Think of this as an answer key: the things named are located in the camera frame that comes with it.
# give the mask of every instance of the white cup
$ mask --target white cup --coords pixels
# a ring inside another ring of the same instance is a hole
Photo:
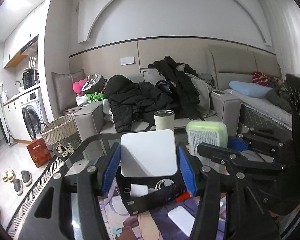
[[[157,130],[170,129],[174,131],[174,112],[171,110],[156,111],[154,122]]]

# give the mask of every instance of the blue gripper pad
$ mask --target blue gripper pad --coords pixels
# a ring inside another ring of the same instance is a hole
[[[114,153],[112,154],[110,160],[108,161],[108,165],[105,171],[103,172],[101,192],[105,193],[110,190],[115,174],[117,173],[120,160],[121,160],[121,145],[118,143],[117,147],[114,150]]]
[[[188,150],[184,150],[180,145],[178,145],[177,147],[179,150],[180,170],[183,181],[185,182],[187,191],[191,192],[191,194],[194,196],[197,192],[197,186],[195,184],[195,174],[188,159],[188,157],[191,155]]]
[[[248,146],[244,143],[242,139],[238,139],[235,137],[228,137],[228,149],[233,149],[238,152],[248,150]]]

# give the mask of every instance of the black box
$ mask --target black box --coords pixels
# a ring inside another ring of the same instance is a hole
[[[121,167],[119,167],[116,179],[122,202],[131,216],[163,206],[186,191],[180,170],[172,176],[126,178],[122,176]],[[171,179],[174,184],[142,197],[130,197],[131,184],[147,185],[148,188],[155,188],[162,179]]]

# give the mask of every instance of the black jacket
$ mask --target black jacket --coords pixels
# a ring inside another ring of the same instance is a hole
[[[154,112],[162,109],[173,110],[178,105],[166,93],[150,82],[133,83],[122,75],[111,77],[106,86],[108,98],[117,132],[131,131],[133,120],[141,120],[154,125]]]
[[[163,60],[155,61],[148,68],[156,68],[160,74],[164,75],[167,81],[174,82],[177,87],[179,96],[178,103],[181,106],[181,116],[189,119],[202,119],[200,112],[197,110],[199,100],[199,92],[193,85],[191,78],[186,73],[198,76],[196,71],[184,64],[184,71],[178,71],[177,66],[184,63],[177,63],[172,57],[164,57]]]

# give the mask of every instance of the dalmatian dog decoration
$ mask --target dalmatian dog decoration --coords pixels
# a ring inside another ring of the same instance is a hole
[[[68,142],[68,146],[66,147],[66,155],[72,154],[74,152],[74,148],[71,145],[71,142]]]
[[[56,151],[61,154],[62,157],[67,157],[69,154],[74,152],[74,148],[71,145],[71,142],[68,142],[68,146],[64,147],[61,143],[58,143]]]
[[[65,157],[63,153],[66,151],[66,148],[64,148],[61,143],[58,143],[56,151],[60,153],[62,157]]]

